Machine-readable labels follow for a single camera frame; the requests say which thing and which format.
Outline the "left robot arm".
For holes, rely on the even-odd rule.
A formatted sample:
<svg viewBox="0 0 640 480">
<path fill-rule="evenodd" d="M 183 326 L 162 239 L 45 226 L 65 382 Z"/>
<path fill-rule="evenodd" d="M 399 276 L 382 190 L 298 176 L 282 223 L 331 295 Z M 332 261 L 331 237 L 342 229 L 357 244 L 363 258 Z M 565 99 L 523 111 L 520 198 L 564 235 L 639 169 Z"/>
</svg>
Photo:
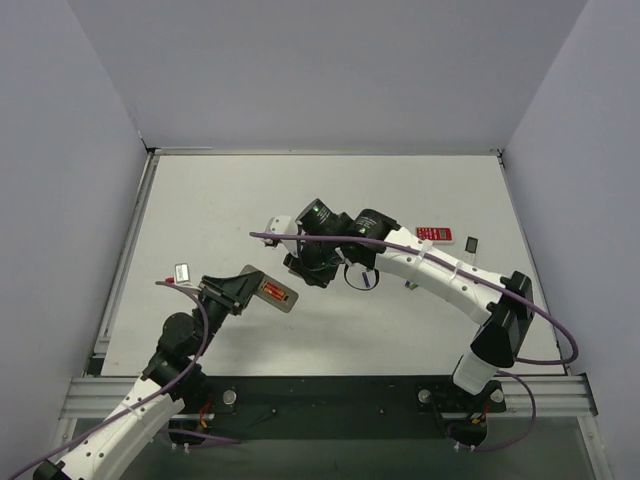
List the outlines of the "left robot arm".
<svg viewBox="0 0 640 480">
<path fill-rule="evenodd" d="M 204 276 L 188 287 L 161 286 L 194 302 L 190 313 L 164 322 L 156 350 L 117 407 L 97 426 L 36 462 L 35 479 L 118 479 L 176 414 L 204 402 L 206 375 L 198 363 L 229 316 L 241 314 L 263 283 L 264 273 L 234 277 Z"/>
</svg>

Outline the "red orange battery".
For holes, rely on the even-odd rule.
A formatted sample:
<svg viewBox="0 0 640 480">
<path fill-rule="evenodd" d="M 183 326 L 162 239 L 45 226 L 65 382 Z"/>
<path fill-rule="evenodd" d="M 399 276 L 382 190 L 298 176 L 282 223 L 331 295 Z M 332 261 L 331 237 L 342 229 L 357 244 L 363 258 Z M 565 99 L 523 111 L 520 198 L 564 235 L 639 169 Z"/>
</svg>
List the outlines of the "red orange battery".
<svg viewBox="0 0 640 480">
<path fill-rule="evenodd" d="M 288 299 L 288 295 L 285 290 L 270 282 L 266 282 L 264 284 L 263 290 L 267 295 L 271 296 L 277 301 L 286 301 Z"/>
</svg>

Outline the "beige remote control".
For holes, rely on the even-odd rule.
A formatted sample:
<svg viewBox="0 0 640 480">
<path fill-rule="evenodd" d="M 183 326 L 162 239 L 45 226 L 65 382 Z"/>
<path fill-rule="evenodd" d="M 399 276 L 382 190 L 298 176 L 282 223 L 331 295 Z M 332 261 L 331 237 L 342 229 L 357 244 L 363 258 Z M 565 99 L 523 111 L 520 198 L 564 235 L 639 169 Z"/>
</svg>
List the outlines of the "beige remote control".
<svg viewBox="0 0 640 480">
<path fill-rule="evenodd" d="M 267 275 L 252 265 L 245 265 L 240 274 L 260 273 L 262 280 L 255 292 L 255 296 L 283 313 L 290 313 L 299 299 L 299 294 L 282 282 Z"/>
</svg>

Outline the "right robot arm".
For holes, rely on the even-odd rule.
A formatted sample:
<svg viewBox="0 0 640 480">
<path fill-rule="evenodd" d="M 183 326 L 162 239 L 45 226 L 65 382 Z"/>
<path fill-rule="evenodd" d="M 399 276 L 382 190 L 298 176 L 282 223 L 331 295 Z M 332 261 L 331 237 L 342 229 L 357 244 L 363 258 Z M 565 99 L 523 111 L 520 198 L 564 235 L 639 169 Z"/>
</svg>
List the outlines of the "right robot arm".
<svg viewBox="0 0 640 480">
<path fill-rule="evenodd" d="M 319 199 L 295 218 L 272 219 L 267 231 L 287 249 L 285 265 L 310 286 L 327 287 L 340 266 L 361 266 L 407 280 L 467 315 L 479 329 L 452 375 L 463 391 L 480 394 L 498 370 L 515 364 L 534 317 L 525 274 L 478 269 L 376 210 L 352 218 Z"/>
</svg>

